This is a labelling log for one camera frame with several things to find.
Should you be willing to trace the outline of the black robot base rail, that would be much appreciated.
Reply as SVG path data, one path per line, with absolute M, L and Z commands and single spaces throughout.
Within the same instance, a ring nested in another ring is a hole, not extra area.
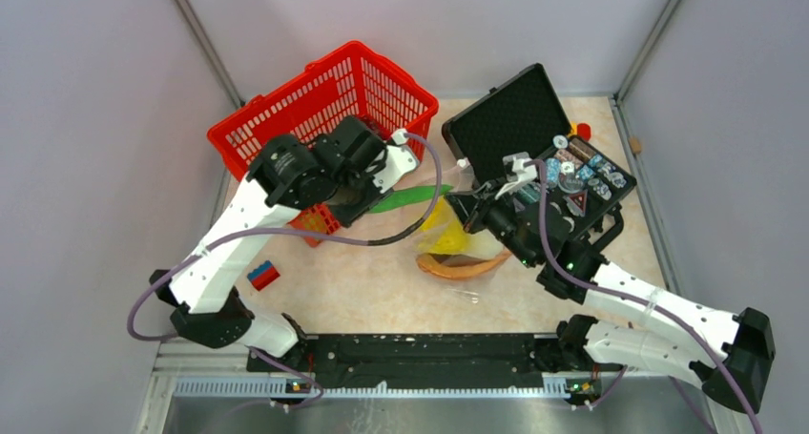
M 280 362 L 313 373 L 326 389 L 539 388 L 548 374 L 597 365 L 551 335 L 323 334 L 296 344 Z

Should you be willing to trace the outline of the small tan wall block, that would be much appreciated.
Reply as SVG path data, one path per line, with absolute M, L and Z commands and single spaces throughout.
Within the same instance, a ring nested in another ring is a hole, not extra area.
M 632 155 L 639 155 L 642 152 L 642 145 L 640 140 L 635 136 L 630 136 L 628 138 L 628 143 L 630 147 L 630 152 Z

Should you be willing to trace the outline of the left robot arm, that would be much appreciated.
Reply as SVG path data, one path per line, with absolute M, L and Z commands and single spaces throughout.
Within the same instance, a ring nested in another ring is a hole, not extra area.
M 310 142 L 291 133 L 268 139 L 197 247 L 150 281 L 150 294 L 174 308 L 175 336 L 211 349 L 239 343 L 283 370 L 300 367 L 301 332 L 280 313 L 254 312 L 236 284 L 270 238 L 326 237 L 291 227 L 303 211 L 324 205 L 348 227 L 386 198 L 419 164 L 409 139 L 405 129 L 384 138 L 354 115 Z

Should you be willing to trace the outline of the orange toy steak slice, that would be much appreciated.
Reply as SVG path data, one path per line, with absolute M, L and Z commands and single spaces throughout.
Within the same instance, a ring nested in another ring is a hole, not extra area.
M 465 281 L 495 271 L 510 257 L 511 252 L 503 250 L 490 259 L 472 258 L 466 255 L 420 254 L 415 260 L 420 270 L 433 277 L 450 281 Z

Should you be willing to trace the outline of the green toy chili pepper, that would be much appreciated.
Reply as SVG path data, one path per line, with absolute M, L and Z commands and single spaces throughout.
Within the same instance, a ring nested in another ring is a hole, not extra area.
M 414 186 L 399 191 L 393 191 L 389 196 L 371 207 L 368 213 L 380 214 L 417 203 L 430 203 L 434 191 L 435 188 L 433 186 Z

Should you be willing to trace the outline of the yellow toy corn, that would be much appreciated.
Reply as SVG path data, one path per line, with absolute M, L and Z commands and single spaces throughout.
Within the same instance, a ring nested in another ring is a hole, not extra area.
M 415 245 L 419 253 L 452 256 L 466 254 L 473 243 L 472 236 L 442 197 L 416 231 Z

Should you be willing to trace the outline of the black poker chip case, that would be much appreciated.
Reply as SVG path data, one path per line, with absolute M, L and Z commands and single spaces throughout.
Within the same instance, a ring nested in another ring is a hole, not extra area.
M 442 136 L 470 162 L 476 185 L 505 176 L 506 155 L 549 160 L 551 197 L 573 225 L 569 237 L 597 235 L 593 246 L 603 250 L 623 231 L 620 203 L 637 181 L 571 128 L 545 67 L 535 63 L 448 119 Z

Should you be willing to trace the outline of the red plastic shopping basket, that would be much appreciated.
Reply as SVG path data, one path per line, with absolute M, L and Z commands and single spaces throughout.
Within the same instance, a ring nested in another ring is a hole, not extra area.
M 349 41 L 269 94 L 258 95 L 207 133 L 224 165 L 242 179 L 263 145 L 293 134 L 303 143 L 329 134 L 349 115 L 382 139 L 399 129 L 426 137 L 439 103 L 404 69 L 360 41 Z

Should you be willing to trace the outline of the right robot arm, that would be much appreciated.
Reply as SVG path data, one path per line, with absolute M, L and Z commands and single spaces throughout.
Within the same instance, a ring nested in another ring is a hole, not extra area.
M 561 321 L 553 369 L 636 367 L 691 384 L 730 410 L 759 412 L 776 354 L 767 315 L 716 310 L 630 274 L 571 237 L 575 220 L 565 206 L 549 202 L 541 216 L 535 183 L 512 196 L 463 192 L 446 200 L 464 231 L 488 232 L 524 266 L 542 266 L 537 280 L 553 296 L 628 321 Z

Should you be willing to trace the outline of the red round token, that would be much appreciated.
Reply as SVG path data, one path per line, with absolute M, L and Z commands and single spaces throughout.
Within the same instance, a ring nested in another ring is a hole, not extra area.
M 575 126 L 575 134 L 584 139 L 585 141 L 590 141 L 591 126 L 588 123 L 577 123 Z

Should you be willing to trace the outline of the clear zip top bag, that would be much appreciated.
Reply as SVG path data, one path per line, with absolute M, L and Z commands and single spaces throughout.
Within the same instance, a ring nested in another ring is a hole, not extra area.
M 441 197 L 411 241 L 415 264 L 423 273 L 451 295 L 477 304 L 510 251 L 486 231 L 465 231 L 449 205 L 446 195 L 469 190 L 473 180 L 465 158 L 442 170 Z

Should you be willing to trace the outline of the red blue toy block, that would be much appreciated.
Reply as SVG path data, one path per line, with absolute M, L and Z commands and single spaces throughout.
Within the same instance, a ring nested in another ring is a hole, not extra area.
M 247 279 L 254 289 L 261 291 L 280 277 L 280 273 L 271 260 L 260 263 L 247 274 Z

